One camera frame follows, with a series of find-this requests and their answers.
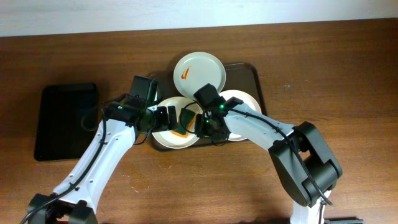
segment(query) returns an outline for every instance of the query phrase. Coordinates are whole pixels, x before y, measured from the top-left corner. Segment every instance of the wooden table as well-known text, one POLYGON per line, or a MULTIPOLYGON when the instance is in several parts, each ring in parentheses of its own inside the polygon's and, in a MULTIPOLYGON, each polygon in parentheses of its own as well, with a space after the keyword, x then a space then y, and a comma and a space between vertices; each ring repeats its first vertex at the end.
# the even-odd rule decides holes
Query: wooden table
MULTIPOLYGON (((326 217, 397 221, 398 20, 380 19, 0 38, 1 222, 19 222, 31 198, 50 194, 76 164, 33 158, 43 87, 95 82, 106 100, 134 75, 172 70, 194 51, 252 63, 270 117, 323 133, 344 172, 326 217)), ((291 212, 270 157, 253 143, 170 153, 145 144, 122 158, 97 217, 237 223, 291 212)))

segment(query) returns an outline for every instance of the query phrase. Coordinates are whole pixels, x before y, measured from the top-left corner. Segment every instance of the wire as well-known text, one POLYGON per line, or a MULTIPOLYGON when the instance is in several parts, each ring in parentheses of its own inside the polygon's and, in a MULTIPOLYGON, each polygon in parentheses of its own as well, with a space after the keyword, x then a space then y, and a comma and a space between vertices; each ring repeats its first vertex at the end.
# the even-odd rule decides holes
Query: wire
POLYGON ((86 119, 87 115, 89 115, 90 112, 92 112, 93 110, 99 108, 100 106, 107 105, 108 103, 111 103, 111 102, 114 102, 114 101, 120 102, 120 101, 122 101, 122 100, 124 99, 124 97, 126 97, 126 96, 127 96, 127 94, 122 94, 122 95, 120 95, 119 97, 117 97, 117 98, 115 98, 115 99, 102 102, 102 103, 100 103, 100 104, 97 104, 97 105, 93 106, 92 108, 89 108, 89 109, 86 111, 86 113, 81 117, 81 120, 80 120, 80 127, 81 127, 83 130, 85 130, 85 131, 95 131, 95 130, 97 130, 97 127, 94 127, 94 128, 87 128, 87 127, 85 126, 85 119, 86 119))
POLYGON ((228 133, 228 137, 225 139, 225 141, 222 143, 222 144, 216 144, 213 140, 211 140, 211 143, 214 145, 214 146, 219 146, 219 147, 221 147, 221 146, 224 146, 227 142, 228 142, 228 139, 229 139, 229 135, 230 135, 231 133, 229 132, 228 133))
POLYGON ((293 146, 292 142, 289 140, 289 138, 286 136, 285 133, 283 133, 280 128, 278 128, 277 126, 273 125, 271 122, 267 121, 266 119, 260 117, 260 116, 256 116, 250 113, 245 113, 236 109, 232 109, 232 108, 224 108, 223 110, 230 110, 230 111, 234 111, 236 113, 239 114, 243 114, 246 116, 250 116, 252 118, 257 118, 263 122, 265 122, 266 124, 268 124, 270 127, 272 127, 273 129, 275 129, 275 131, 277 131, 280 135, 283 136, 283 138, 285 139, 286 143, 289 145, 290 150, 294 153, 294 155, 296 156, 296 158, 298 159, 300 165, 303 167, 304 172, 306 173, 308 179, 310 180, 310 182, 312 183, 312 185, 315 187, 315 189, 317 190, 317 192, 320 194, 320 196, 322 197, 322 199, 328 204, 328 205, 333 205, 331 201, 329 201, 329 199, 325 196, 325 194, 323 194, 323 192, 321 191, 321 189, 319 188, 318 184, 315 182, 315 180, 313 179, 312 175, 310 174, 310 171, 308 171, 307 166, 305 166, 303 159, 301 158, 298 149, 296 148, 296 145, 293 146))
POLYGON ((181 120, 181 118, 182 118, 182 113, 184 112, 184 110, 186 110, 187 107, 189 107, 189 106, 191 106, 191 105, 193 105, 193 104, 199 105, 198 102, 196 102, 196 101, 194 101, 194 102, 192 102, 192 103, 189 103, 189 104, 185 105, 185 106, 181 109, 181 113, 180 113, 180 116, 178 116, 178 120, 180 121, 181 127, 182 127, 186 132, 191 133, 191 134, 197 134, 197 133, 198 133, 199 131, 201 131, 201 129, 203 128, 203 122, 205 121, 205 113, 208 112, 207 110, 204 110, 204 109, 199 105, 200 108, 201 108, 202 111, 203 111, 203 114, 202 114, 202 116, 201 116, 201 118, 200 118, 199 130, 197 130, 197 131, 194 131, 194 132, 189 131, 189 130, 182 124, 182 120, 181 120))
POLYGON ((148 132, 148 133, 146 134, 144 140, 142 140, 140 143, 134 143, 134 145, 135 145, 135 146, 139 146, 139 145, 141 145, 141 144, 144 144, 144 143, 147 141, 149 135, 150 135, 150 132, 148 132))
POLYGON ((147 139, 148 139, 148 137, 149 137, 151 131, 156 127, 156 115, 155 115, 155 113, 154 113, 152 110, 148 109, 148 108, 147 108, 147 110, 150 111, 150 113, 152 114, 152 117, 153 117, 153 119, 154 119, 155 122, 154 122, 154 124, 152 125, 152 127, 147 131, 147 134, 146 134, 144 140, 142 140, 140 143, 134 143, 135 146, 144 144, 144 143, 147 141, 147 139))
POLYGON ((322 224, 322 213, 324 208, 325 208, 325 203, 321 202, 321 206, 319 208, 319 224, 322 224))
POLYGON ((84 172, 81 174, 81 176, 76 180, 76 182, 74 184, 69 183, 70 186, 69 188, 58 194, 55 198, 49 200, 48 202, 45 202, 44 204, 42 204, 41 206, 31 210, 21 221, 21 224, 24 224, 25 222, 29 221, 33 215, 35 215, 38 211, 40 211, 41 209, 53 204, 54 202, 56 202, 58 199, 62 198, 63 196, 67 195, 68 193, 70 193, 72 190, 76 189, 78 190, 76 187, 79 185, 79 183, 85 178, 86 174, 90 171, 91 167, 93 166, 96 158, 98 157, 98 155, 100 154, 102 147, 105 144, 105 137, 106 137, 106 118, 105 118, 105 114, 104 111, 101 110, 101 114, 102 114, 102 120, 103 120, 103 135, 101 138, 101 141, 99 142, 99 146, 97 151, 95 152, 95 155, 93 156, 93 158, 91 159, 90 163, 88 164, 88 166, 86 167, 86 169, 84 170, 84 172))

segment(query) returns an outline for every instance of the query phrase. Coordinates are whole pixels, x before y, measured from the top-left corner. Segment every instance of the wooden surface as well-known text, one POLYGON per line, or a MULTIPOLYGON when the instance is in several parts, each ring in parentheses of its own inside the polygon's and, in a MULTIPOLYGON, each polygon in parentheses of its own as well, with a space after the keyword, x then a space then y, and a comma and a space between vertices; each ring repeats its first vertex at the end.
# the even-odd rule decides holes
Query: wooden surface
MULTIPOLYGON (((326 217, 398 220, 398 20, 381 19, 0 38, 1 222, 20 221, 31 198, 50 194, 76 164, 33 158, 43 87, 95 82, 106 100, 134 75, 171 70, 194 51, 252 63, 271 118, 321 131, 343 168, 326 217)), ((237 223, 291 212, 269 155, 253 143, 170 153, 145 144, 122 158, 97 217, 237 223)))

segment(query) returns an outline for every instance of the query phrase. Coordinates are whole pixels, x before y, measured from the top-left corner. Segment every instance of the brown tray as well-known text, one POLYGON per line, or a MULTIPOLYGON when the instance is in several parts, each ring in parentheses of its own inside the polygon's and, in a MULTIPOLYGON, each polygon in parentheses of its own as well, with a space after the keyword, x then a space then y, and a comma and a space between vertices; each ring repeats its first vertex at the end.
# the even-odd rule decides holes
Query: brown tray
MULTIPOLYGON (((224 68, 226 72, 226 82, 223 91, 241 90, 250 94, 260 104, 262 113, 264 115, 267 115, 266 105, 264 103, 264 98, 262 97, 261 85, 259 82, 259 76, 257 74, 256 68, 254 68, 251 64, 246 62, 225 63, 224 68)), ((162 97, 163 100, 173 96, 182 96, 174 85, 173 71, 154 73, 150 76, 150 78, 153 78, 154 80, 157 80, 159 82, 159 92, 160 92, 159 95, 162 97)), ((156 141, 156 139, 153 138, 153 136, 150 137, 150 144, 155 150, 161 152, 181 150, 181 149, 167 148, 161 145, 161 143, 159 143, 158 141, 156 141)), ((183 149, 212 146, 212 145, 213 144, 209 139, 201 138, 191 146, 183 149)))

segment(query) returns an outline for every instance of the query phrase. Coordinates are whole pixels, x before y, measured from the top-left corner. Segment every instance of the orange object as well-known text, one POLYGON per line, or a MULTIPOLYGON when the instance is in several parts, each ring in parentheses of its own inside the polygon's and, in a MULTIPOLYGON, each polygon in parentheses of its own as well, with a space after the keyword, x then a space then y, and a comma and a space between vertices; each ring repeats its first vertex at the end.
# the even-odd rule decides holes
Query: orange object
MULTIPOLYGON (((197 117, 197 114, 195 114, 195 116, 193 117, 193 119, 189 122, 189 124, 188 124, 188 126, 187 126, 187 130, 191 129, 191 127, 192 127, 192 125, 193 125, 193 122, 195 121, 196 117, 197 117)), ((187 138, 189 132, 186 132, 185 134, 180 134, 180 133, 178 133, 178 132, 176 132, 176 131, 172 131, 172 134, 175 134, 176 136, 180 136, 180 137, 182 137, 182 138, 187 138)))
POLYGON ((182 79, 187 79, 187 75, 188 75, 188 71, 189 71, 189 68, 190 68, 191 66, 189 66, 183 73, 182 73, 182 75, 181 75, 181 78, 182 79))

